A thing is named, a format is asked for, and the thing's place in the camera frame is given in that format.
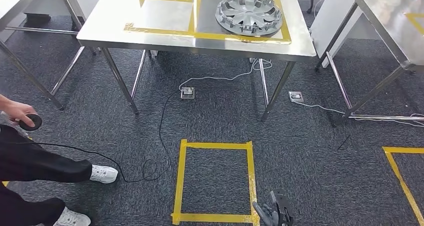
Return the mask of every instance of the floor marking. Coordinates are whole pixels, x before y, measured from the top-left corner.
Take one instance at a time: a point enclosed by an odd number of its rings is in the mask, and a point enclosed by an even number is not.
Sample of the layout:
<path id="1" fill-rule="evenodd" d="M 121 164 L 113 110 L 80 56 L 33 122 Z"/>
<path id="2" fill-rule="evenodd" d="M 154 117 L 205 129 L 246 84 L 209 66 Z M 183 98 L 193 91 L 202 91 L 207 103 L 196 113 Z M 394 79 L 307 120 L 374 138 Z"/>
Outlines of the floor marking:
<path id="1" fill-rule="evenodd" d="M 417 202 L 415 202 L 414 196 L 412 195 L 411 191 L 409 190 L 407 184 L 405 183 L 404 179 L 402 178 L 401 172 L 399 171 L 398 165 L 395 162 L 395 159 L 393 158 L 392 153 L 420 153 L 424 154 L 424 148 L 414 148 L 414 147 L 382 147 L 385 155 L 388 159 L 388 162 L 393 169 L 394 174 L 399 179 L 400 185 L 403 192 L 406 195 L 406 198 L 409 201 L 409 204 L 412 207 L 413 212 L 415 213 L 416 218 L 418 219 L 418 223 L 420 226 L 424 226 L 424 218 L 421 214 L 420 209 L 418 208 Z"/>
<path id="2" fill-rule="evenodd" d="M 181 205 L 183 202 L 182 187 L 184 184 L 184 171 L 186 168 L 186 152 L 187 148 L 207 148 L 207 149 L 237 149 L 246 150 L 247 152 L 247 173 L 250 194 L 250 211 L 251 214 L 211 214 L 211 213 L 181 213 Z M 255 165 L 253 159 L 252 142 L 247 143 L 200 143 L 187 142 L 182 139 L 179 147 L 179 161 L 176 178 L 175 203 L 173 206 L 172 223 L 180 224 L 182 221 L 190 222 L 244 222 L 252 223 L 253 226 L 259 225 L 259 216 L 252 206 L 252 202 L 257 200 L 256 197 L 256 181 L 255 181 Z"/>

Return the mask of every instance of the handheld controller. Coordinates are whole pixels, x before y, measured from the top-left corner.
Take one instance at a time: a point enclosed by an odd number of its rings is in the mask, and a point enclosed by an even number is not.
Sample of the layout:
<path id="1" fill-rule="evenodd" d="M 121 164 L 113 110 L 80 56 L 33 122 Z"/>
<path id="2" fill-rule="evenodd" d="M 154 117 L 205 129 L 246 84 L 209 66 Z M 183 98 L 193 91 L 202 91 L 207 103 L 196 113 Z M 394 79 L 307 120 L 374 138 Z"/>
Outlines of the handheld controller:
<path id="1" fill-rule="evenodd" d="M 34 122 L 35 127 L 30 127 L 26 125 L 23 121 L 19 121 L 19 127 L 21 127 L 23 130 L 34 131 L 39 129 L 39 127 L 41 127 L 43 120 L 41 119 L 40 116 L 38 116 L 37 114 L 27 114 L 26 116 L 29 117 Z"/>

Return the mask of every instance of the cable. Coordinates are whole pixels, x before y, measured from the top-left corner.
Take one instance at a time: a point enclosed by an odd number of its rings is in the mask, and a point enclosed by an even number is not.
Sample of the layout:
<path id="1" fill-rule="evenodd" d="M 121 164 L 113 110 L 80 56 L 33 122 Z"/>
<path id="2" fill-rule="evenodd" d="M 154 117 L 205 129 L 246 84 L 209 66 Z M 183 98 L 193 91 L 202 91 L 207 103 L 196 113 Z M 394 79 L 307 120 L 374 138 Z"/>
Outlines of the cable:
<path id="1" fill-rule="evenodd" d="M 264 64 L 271 64 L 269 67 L 266 67 L 266 68 L 264 68 L 264 69 L 268 69 L 268 68 L 273 67 L 273 64 L 272 64 L 272 62 L 271 62 L 271 61 L 266 61 L 266 60 L 262 60 L 262 61 L 264 61 Z M 256 58 L 256 59 L 253 61 L 253 63 L 252 63 L 252 67 L 251 67 L 251 69 L 250 69 L 250 71 L 249 71 L 249 72 L 239 74 L 239 75 L 237 75 L 237 76 L 235 76 L 235 77 L 233 77 L 233 78 L 226 78 L 226 77 L 192 77 L 192 78 L 190 78 L 190 79 L 186 80 L 185 82 L 181 83 L 181 84 L 178 86 L 178 90 L 181 90 L 181 87 L 182 87 L 185 83 L 187 83 L 187 82 L 189 82 L 189 81 L 191 81 L 191 80 L 217 79 L 217 80 L 228 80 L 228 81 L 232 81 L 232 80 L 236 79 L 236 78 L 237 78 L 237 77 L 239 77 L 239 76 L 249 75 L 250 73 L 252 73 L 252 72 L 253 72 L 253 70 L 255 70 L 255 71 L 259 71 L 260 69 L 256 69 L 256 68 L 255 68 L 256 63 L 258 63 L 258 62 L 259 62 L 259 60 Z"/>
<path id="2" fill-rule="evenodd" d="M 164 120 L 165 109 L 167 108 L 168 101 L 169 101 L 169 99 L 173 95 L 175 95 L 175 93 L 178 93 L 178 92 L 179 91 L 173 92 L 166 99 L 165 105 L 163 106 L 162 116 L 160 117 L 160 124 L 159 124 L 159 139 L 160 139 L 160 143 L 162 144 L 162 147 L 165 150 L 165 153 L 166 153 L 166 155 L 168 157 L 168 163 L 169 163 L 169 167 L 168 168 L 171 168 L 171 156 L 170 156 L 170 153 L 169 153 L 167 147 L 165 147 L 165 144 L 164 144 L 164 141 L 162 140 L 162 135 L 161 135 L 160 132 L 162 130 L 162 122 Z M 58 146 L 58 147 L 65 147 L 65 148 L 75 149 L 75 150 L 78 150 L 78 151 L 81 151 L 81 152 L 85 152 L 85 153 L 95 154 L 95 155 L 101 156 L 101 157 L 106 158 L 106 159 L 112 161 L 113 163 L 115 163 L 117 165 L 117 167 L 118 167 L 121 175 L 122 175 L 123 180 L 125 182 L 128 182 L 128 183 L 140 182 L 140 181 L 143 181 L 143 180 L 145 180 L 145 181 L 155 181 L 158 178 L 160 178 L 166 172 L 166 170 L 168 169 L 168 168 L 167 169 L 164 169 L 157 177 L 152 178 L 152 179 L 149 179 L 149 177 L 153 176 L 158 171 L 158 163 L 156 161 L 152 160 L 152 159 L 147 159 L 146 161 L 144 161 L 143 166 L 142 166 L 142 170 L 141 170 L 142 178 L 141 179 L 137 179 L 137 180 L 128 180 L 128 179 L 126 179 L 126 177 L 124 175 L 124 171 L 122 170 L 121 165 L 118 162 L 116 162 L 115 160 L 111 159 L 110 157 L 105 156 L 105 155 L 103 155 L 101 153 L 98 153 L 98 152 L 92 152 L 92 151 L 80 149 L 80 148 L 77 148 L 77 147 L 63 145 L 63 144 L 58 144 L 58 143 L 44 143 L 44 142 L 0 142 L 0 143 L 5 143 L 5 144 L 19 144 L 19 145 L 22 145 L 22 144 L 39 144 L 39 145 L 48 145 L 48 146 Z M 151 174 L 149 174 L 148 176 L 145 176 L 145 167 L 146 167 L 146 164 L 148 162 L 153 162 L 154 163 L 154 171 Z"/>
<path id="3" fill-rule="evenodd" d="M 335 110 L 335 109 L 325 108 L 321 105 L 307 105 L 307 104 L 300 103 L 300 102 L 294 102 L 294 103 L 300 104 L 300 105 L 303 105 L 303 106 L 306 106 L 306 107 L 320 107 L 320 108 L 327 110 L 327 111 L 333 111 L 333 112 L 337 112 L 337 113 L 340 113 L 340 114 L 344 114 L 344 112 L 341 112 L 341 111 L 338 111 L 338 110 Z M 412 117 L 414 115 L 424 116 L 423 114 L 414 113 L 414 114 L 411 114 L 410 117 Z M 421 123 L 421 122 L 418 122 L 418 121 L 414 121 L 414 122 L 418 123 L 420 125 L 416 125 L 416 124 L 412 124 L 412 123 L 408 123 L 408 122 L 401 122 L 401 121 L 397 121 L 397 120 L 390 120 L 390 119 L 365 119 L 365 118 L 364 119 L 357 119 L 357 118 L 355 118 L 355 121 L 397 122 L 397 123 L 400 123 L 400 124 L 410 125 L 410 126 L 414 126 L 414 127 L 424 127 L 424 123 Z"/>
<path id="4" fill-rule="evenodd" d="M 317 5 L 318 5 L 318 3 L 320 3 L 320 2 L 322 2 L 323 0 L 320 0 L 319 2 L 317 2 L 316 4 L 315 4 L 315 6 L 313 7 L 313 18 L 314 19 L 316 19 L 317 18 L 317 15 L 315 14 L 315 12 L 316 12 L 316 10 L 317 10 Z"/>
<path id="5" fill-rule="evenodd" d="M 338 112 L 340 114 L 344 114 L 344 112 L 341 112 L 341 111 L 338 111 L 338 110 L 334 110 L 334 109 L 325 108 L 325 107 L 323 107 L 321 105 L 307 105 L 307 104 L 303 104 L 303 103 L 300 103 L 300 102 L 294 102 L 294 103 L 300 104 L 300 105 L 303 105 L 303 106 L 307 106 L 307 107 L 320 107 L 320 108 L 322 108 L 324 110 L 327 110 L 327 111 L 333 111 L 333 112 Z"/>

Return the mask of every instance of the shoe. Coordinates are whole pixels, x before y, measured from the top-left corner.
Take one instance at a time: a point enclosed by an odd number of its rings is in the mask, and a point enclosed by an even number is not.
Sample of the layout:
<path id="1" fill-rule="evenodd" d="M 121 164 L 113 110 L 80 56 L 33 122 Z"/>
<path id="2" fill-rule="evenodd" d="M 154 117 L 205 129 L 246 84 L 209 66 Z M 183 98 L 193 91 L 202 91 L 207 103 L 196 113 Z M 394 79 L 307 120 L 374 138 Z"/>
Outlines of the shoe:
<path id="1" fill-rule="evenodd" d="M 87 215 L 71 211 L 65 207 L 53 226 L 89 226 L 91 222 Z"/>
<path id="2" fill-rule="evenodd" d="M 90 180 L 101 183 L 111 183 L 115 182 L 117 176 L 118 171 L 113 167 L 93 165 Z"/>

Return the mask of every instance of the black cable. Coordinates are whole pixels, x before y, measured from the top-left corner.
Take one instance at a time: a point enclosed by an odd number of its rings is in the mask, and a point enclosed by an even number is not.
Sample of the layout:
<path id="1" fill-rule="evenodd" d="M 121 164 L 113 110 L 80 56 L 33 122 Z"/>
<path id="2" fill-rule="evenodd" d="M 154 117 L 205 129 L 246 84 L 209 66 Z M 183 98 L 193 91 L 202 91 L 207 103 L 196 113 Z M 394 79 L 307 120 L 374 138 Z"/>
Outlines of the black cable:
<path id="1" fill-rule="evenodd" d="M 167 147 L 165 147 L 165 144 L 164 144 L 164 141 L 162 140 L 162 135 L 160 134 L 160 132 L 162 130 L 162 122 L 164 120 L 165 109 L 167 108 L 168 101 L 177 92 L 179 92 L 179 91 L 176 91 L 176 92 L 172 93 L 166 99 L 165 105 L 163 106 L 162 116 L 160 117 L 160 124 L 159 124 L 159 139 L 160 139 L 160 143 L 162 144 L 162 147 L 165 150 L 165 153 L 166 153 L 166 155 L 168 157 L 168 163 L 169 163 L 169 167 L 168 168 L 171 168 L 171 156 L 170 156 L 170 153 L 169 153 Z M 57 144 L 57 143 L 43 143 L 43 142 L 0 142 L 0 143 L 5 143 L 5 144 L 21 144 L 21 145 L 22 144 L 39 144 L 39 145 L 48 145 L 48 146 L 58 146 L 58 147 L 65 147 L 65 148 L 75 149 L 75 150 L 78 150 L 78 151 L 81 151 L 81 152 L 85 152 L 85 153 L 96 154 L 98 156 L 104 157 L 104 158 L 112 161 L 113 163 L 115 163 L 118 166 L 118 169 L 119 169 L 119 171 L 120 171 L 120 173 L 122 175 L 123 180 L 125 182 L 131 182 L 131 183 L 132 182 L 140 182 L 140 181 L 143 181 L 143 180 L 145 180 L 145 181 L 155 181 L 158 178 L 160 178 L 160 176 L 162 176 L 165 173 L 165 171 L 168 169 L 168 168 L 164 169 L 157 177 L 155 177 L 153 179 L 149 179 L 149 177 L 151 177 L 153 174 L 155 174 L 157 172 L 157 170 L 158 170 L 158 163 L 156 161 L 152 160 L 152 159 L 147 159 L 143 163 L 143 166 L 142 166 L 142 170 L 141 170 L 142 178 L 141 179 L 138 179 L 138 180 L 132 180 L 132 181 L 130 181 L 130 180 L 127 180 L 125 178 L 124 172 L 123 172 L 123 170 L 121 168 L 121 165 L 119 163 L 117 163 L 115 160 L 111 159 L 110 157 L 105 156 L 105 155 L 103 155 L 101 153 L 98 153 L 98 152 L 87 151 L 87 150 L 80 149 L 80 148 L 77 148 L 77 147 L 68 146 L 68 145 L 62 145 L 62 144 Z M 154 162 L 154 164 L 155 164 L 154 171 L 151 174 L 149 174 L 148 176 L 145 176 L 145 167 L 146 167 L 146 164 L 148 162 L 150 162 L 150 161 Z"/>
<path id="2" fill-rule="evenodd" d="M 163 147 L 163 149 L 165 150 L 165 153 L 167 154 L 167 156 L 168 156 L 168 164 L 169 164 L 169 169 L 171 168 L 171 155 L 170 155 L 170 153 L 169 153 L 169 151 L 168 151 L 168 149 L 167 149 L 167 147 L 165 147 L 165 144 L 164 144 L 164 141 L 162 140 L 162 135 L 161 135 L 161 130 L 162 130 L 162 122 L 164 121 L 164 115 L 165 115 L 165 109 L 167 108 L 167 104 L 168 104 L 168 101 L 170 100 L 170 98 L 173 96 L 173 95 L 175 95 L 175 93 L 178 93 L 178 92 L 180 92 L 180 91 L 175 91 L 175 92 L 173 92 L 167 99 L 166 99 L 166 101 L 165 101 L 165 105 L 163 106 L 163 110 L 162 110 L 162 116 L 160 117 L 160 124 L 159 124 L 159 139 L 160 139 L 160 143 L 162 144 L 162 147 Z M 166 171 L 166 169 L 165 170 L 163 170 L 156 178 L 154 178 L 154 179 L 146 179 L 146 181 L 154 181 L 154 180 L 156 180 L 156 179 L 158 179 L 160 176 L 162 176 L 162 174 L 164 174 L 165 173 L 165 171 Z"/>

